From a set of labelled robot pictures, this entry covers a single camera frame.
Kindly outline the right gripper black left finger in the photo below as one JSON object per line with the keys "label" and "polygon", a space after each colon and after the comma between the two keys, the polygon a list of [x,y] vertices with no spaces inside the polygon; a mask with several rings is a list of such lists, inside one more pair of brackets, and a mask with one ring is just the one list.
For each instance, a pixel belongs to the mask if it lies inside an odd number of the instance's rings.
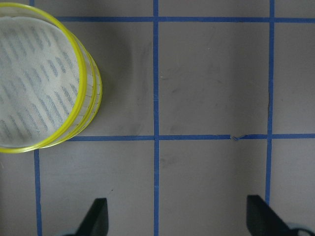
{"label": "right gripper black left finger", "polygon": [[106,236],[109,231],[108,205],[106,198],[97,198],[81,222],[76,236]]}

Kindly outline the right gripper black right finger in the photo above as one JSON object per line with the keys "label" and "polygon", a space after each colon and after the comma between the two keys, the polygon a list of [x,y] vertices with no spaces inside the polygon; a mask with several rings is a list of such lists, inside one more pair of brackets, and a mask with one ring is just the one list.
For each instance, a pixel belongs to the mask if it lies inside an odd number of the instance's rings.
{"label": "right gripper black right finger", "polygon": [[259,195],[247,196],[246,226],[252,236],[297,236],[301,228],[290,228]]}

